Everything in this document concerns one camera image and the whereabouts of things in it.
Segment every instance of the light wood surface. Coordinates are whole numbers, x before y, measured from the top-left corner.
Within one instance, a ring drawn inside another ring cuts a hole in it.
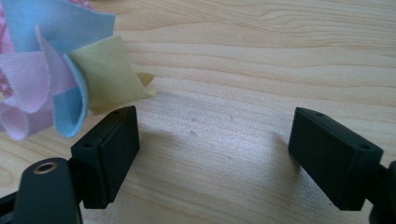
[[[134,63],[163,76],[136,103],[141,149],[107,210],[85,223],[368,223],[341,212],[288,153],[296,106],[396,160],[394,0],[103,0]],[[0,135],[0,196],[77,137]]]

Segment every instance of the blue fabric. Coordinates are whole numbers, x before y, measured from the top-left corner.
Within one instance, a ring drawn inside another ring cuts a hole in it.
[[[53,97],[53,118],[55,129],[65,137],[78,133],[88,111],[88,88],[81,71],[67,55],[64,61],[76,79],[77,86]]]
[[[38,51],[35,27],[61,54],[113,35],[115,16],[65,0],[2,0],[17,52]]]

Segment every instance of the wood grain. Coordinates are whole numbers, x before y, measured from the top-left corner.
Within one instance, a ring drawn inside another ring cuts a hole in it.
[[[296,106],[345,124],[396,160],[396,2],[101,0],[134,63],[163,76],[136,103],[141,150],[107,210],[85,223],[368,223],[341,212],[288,154]],[[0,196],[77,137],[1,134]]]

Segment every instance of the black mount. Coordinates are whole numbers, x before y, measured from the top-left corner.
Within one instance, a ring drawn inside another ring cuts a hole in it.
[[[23,172],[19,191],[0,199],[0,224],[82,223],[79,203],[113,203],[139,147],[135,107],[111,112],[71,147],[69,161],[46,159]]]
[[[340,210],[373,205],[370,223],[396,223],[396,161],[387,169],[383,150],[328,116],[297,107],[289,153]]]

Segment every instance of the yellow fabric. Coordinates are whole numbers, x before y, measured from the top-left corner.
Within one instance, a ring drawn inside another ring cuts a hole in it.
[[[72,51],[69,57],[85,75],[89,107],[93,114],[149,98],[156,92],[142,85],[142,82],[148,85],[153,76],[144,73],[137,66],[133,67],[120,36],[113,35]]]

